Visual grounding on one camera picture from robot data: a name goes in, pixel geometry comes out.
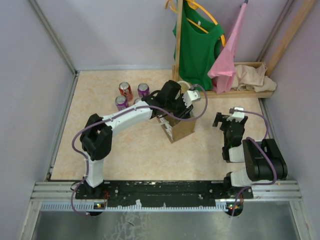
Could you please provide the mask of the purple soda can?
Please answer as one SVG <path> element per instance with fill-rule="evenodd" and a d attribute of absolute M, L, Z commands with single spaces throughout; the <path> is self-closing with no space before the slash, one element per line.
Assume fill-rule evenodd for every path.
<path fill-rule="evenodd" d="M 140 83 L 137 87 L 138 96 L 140 98 L 146 97 L 150 94 L 150 88 L 147 83 Z"/>
<path fill-rule="evenodd" d="M 119 95 L 115 98 L 115 105 L 118 111 L 122 111 L 129 107 L 129 102 L 125 96 Z"/>

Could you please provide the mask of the red soda can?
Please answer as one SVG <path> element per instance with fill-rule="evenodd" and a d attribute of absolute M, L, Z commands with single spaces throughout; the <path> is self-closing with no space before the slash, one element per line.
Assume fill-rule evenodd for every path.
<path fill-rule="evenodd" d="M 133 104 L 135 105 L 136 103 L 138 103 L 138 102 L 141 101 L 141 100 L 142 100 L 142 98 L 141 98 L 141 97 L 138 97 L 138 98 L 136 98 L 136 99 L 134 100 Z"/>

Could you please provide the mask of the red cola can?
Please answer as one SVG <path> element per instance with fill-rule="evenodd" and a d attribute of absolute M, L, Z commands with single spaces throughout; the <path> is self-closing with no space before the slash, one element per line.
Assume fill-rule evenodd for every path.
<path fill-rule="evenodd" d="M 120 94 L 123 95 L 128 102 L 131 102 L 133 100 L 131 85 L 128 82 L 121 82 L 118 89 Z"/>

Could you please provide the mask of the purple soda can front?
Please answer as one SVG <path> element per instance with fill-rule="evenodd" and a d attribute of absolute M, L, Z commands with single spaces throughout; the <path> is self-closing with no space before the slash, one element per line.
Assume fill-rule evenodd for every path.
<path fill-rule="evenodd" d="M 119 95 L 115 98 L 115 105 L 118 111 L 122 111 L 129 107 L 129 102 L 125 96 Z"/>

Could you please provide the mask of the green glass bottle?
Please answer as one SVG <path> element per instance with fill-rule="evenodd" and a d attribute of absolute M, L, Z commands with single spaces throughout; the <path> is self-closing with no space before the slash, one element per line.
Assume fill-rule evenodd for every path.
<path fill-rule="evenodd" d="M 190 116 L 190 119 L 194 119 L 195 118 L 195 115 L 194 115 L 193 111 L 189 112 L 189 116 Z"/>

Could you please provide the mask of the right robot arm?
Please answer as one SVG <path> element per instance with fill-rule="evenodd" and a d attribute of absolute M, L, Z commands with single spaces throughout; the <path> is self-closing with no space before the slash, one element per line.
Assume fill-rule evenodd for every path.
<path fill-rule="evenodd" d="M 229 198 L 235 198 L 241 187 L 253 185 L 271 185 L 288 176 L 288 167 L 273 138 L 255 141 L 251 137 L 243 138 L 247 112 L 235 110 L 231 115 L 216 113 L 213 127 L 221 123 L 223 132 L 222 158 L 227 163 L 244 163 L 240 170 L 229 172 L 224 181 L 223 192 Z"/>

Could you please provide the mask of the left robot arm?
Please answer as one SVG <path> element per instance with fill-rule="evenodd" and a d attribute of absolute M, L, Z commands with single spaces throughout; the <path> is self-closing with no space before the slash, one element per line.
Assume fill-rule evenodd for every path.
<path fill-rule="evenodd" d="M 190 88 L 180 93 L 179 83 L 169 80 L 162 89 L 144 96 L 140 101 L 115 114 L 89 117 L 85 131 L 81 133 L 81 147 L 86 157 L 86 192 L 97 199 L 103 195 L 102 182 L 104 159 L 111 152 L 113 137 L 127 128 L 158 116 L 170 115 L 180 121 L 189 120 L 193 102 L 201 98 L 199 92 Z"/>

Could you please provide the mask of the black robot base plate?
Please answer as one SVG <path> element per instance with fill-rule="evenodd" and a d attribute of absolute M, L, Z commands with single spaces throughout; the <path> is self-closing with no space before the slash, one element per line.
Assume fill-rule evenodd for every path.
<path fill-rule="evenodd" d="M 214 207 L 216 200 L 234 199 L 241 187 L 222 180 L 104 181 L 96 187 L 81 184 L 77 200 L 101 200 L 108 207 L 129 207 L 139 200 L 143 207 Z"/>

